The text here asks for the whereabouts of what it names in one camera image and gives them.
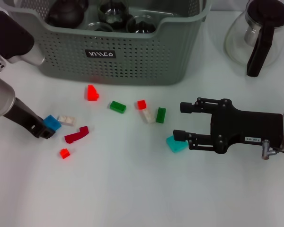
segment building block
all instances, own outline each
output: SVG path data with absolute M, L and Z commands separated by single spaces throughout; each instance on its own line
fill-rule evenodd
M 149 108 L 142 110 L 142 113 L 149 124 L 156 122 L 155 116 L 152 114 Z
M 83 137 L 87 136 L 89 134 L 89 129 L 87 126 L 81 127 L 79 128 L 80 132 L 68 135 L 68 136 L 64 136 L 65 141 L 67 143 L 73 143 L 77 140 L 82 139 Z
M 174 136 L 168 137 L 166 139 L 166 142 L 169 145 L 171 151 L 174 153 L 178 153 L 188 147 L 188 143 L 186 141 L 175 141 Z
M 157 114 L 157 119 L 156 119 L 157 123 L 161 123 L 161 124 L 164 123 L 165 113 L 166 113 L 166 109 L 159 107 L 158 114 Z
M 49 115 L 47 118 L 43 120 L 43 123 L 50 129 L 57 131 L 61 124 L 51 115 Z
M 88 85 L 87 87 L 87 100 L 88 101 L 97 101 L 99 98 L 99 94 L 96 89 L 92 85 Z
M 62 149 L 62 150 L 60 151 L 60 155 L 61 155 L 61 157 L 62 157 L 63 159 L 65 159 L 65 158 L 67 158 L 68 156 L 70 156 L 71 154 L 70 154 L 70 152 L 68 151 L 68 149 Z
M 117 111 L 117 112 L 119 112 L 121 114 L 123 114 L 125 112 L 125 110 L 126 110 L 126 106 L 125 105 L 123 105 L 121 103 L 118 103 L 118 102 L 115 102 L 115 101 L 113 101 L 110 104 L 109 108 L 111 110 Z
M 75 125 L 75 118 L 62 115 L 62 116 L 58 117 L 58 122 L 60 124 L 64 124 L 64 125 L 74 126 Z
M 146 109 L 146 102 L 145 100 L 140 100 L 137 102 L 137 105 L 138 105 L 138 109 L 139 110 L 144 110 Z

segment gray plastic basket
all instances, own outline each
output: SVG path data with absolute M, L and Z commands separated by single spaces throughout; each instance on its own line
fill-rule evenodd
M 89 1 L 90 8 L 78 29 L 50 26 L 44 19 L 54 2 L 0 2 L 40 44 L 46 55 L 41 72 L 61 79 L 129 85 L 180 81 L 211 6 L 210 0 L 129 0 L 130 14 L 147 14 L 159 23 L 152 34 L 130 34 L 84 30 L 88 23 L 98 21 L 96 0 Z M 116 58 L 90 58 L 86 50 L 115 51 Z

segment white block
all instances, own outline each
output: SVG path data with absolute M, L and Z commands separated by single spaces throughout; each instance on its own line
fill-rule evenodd
M 68 116 L 59 116 L 58 122 L 60 122 L 60 124 L 64 124 L 64 125 L 74 126 L 75 125 L 75 118 L 74 117 L 68 117 Z
M 156 122 L 156 119 L 153 115 L 153 113 L 149 110 L 149 108 L 146 108 L 144 110 L 142 110 L 143 114 L 144 114 L 144 117 L 146 118 L 147 122 L 148 123 L 155 123 Z

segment red block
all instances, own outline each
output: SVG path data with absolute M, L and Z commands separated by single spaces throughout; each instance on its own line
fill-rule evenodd
M 144 110 L 144 109 L 146 109 L 146 102 L 145 102 L 145 100 L 140 100 L 140 101 L 138 101 L 138 109 L 139 109 L 139 110 Z
M 71 134 L 71 135 L 68 135 L 68 136 L 65 136 L 65 141 L 67 143 L 73 143 L 77 140 L 80 140 L 82 139 L 83 137 L 87 136 L 89 134 L 89 129 L 87 126 L 84 126 L 84 127 L 81 127 L 79 128 L 80 129 L 80 132 L 77 132 L 75 134 Z
M 97 93 L 96 89 L 92 85 L 88 85 L 87 88 L 87 100 L 89 101 L 97 101 L 99 98 L 99 94 Z
M 62 157 L 63 159 L 65 159 L 65 158 L 67 158 L 68 156 L 70 156 L 71 154 L 70 154 L 70 152 L 68 151 L 68 149 L 62 149 L 62 150 L 60 151 L 60 155 L 61 155 L 61 157 Z

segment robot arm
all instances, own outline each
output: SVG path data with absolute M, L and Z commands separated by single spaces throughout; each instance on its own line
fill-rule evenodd
M 41 65 L 45 59 L 33 36 L 2 11 L 0 11 L 0 73 L 6 67 L 1 57 L 10 63 L 24 60 L 33 65 Z M 44 125 L 42 118 L 16 98 L 14 89 L 1 79 L 0 116 L 23 126 L 37 138 L 48 139 L 55 133 Z
M 225 154 L 232 144 L 245 143 L 262 145 L 263 159 L 284 153 L 284 115 L 237 110 L 229 99 L 198 98 L 194 105 L 181 103 L 180 109 L 182 113 L 212 115 L 210 135 L 174 130 L 175 140 L 187 140 L 190 150 Z

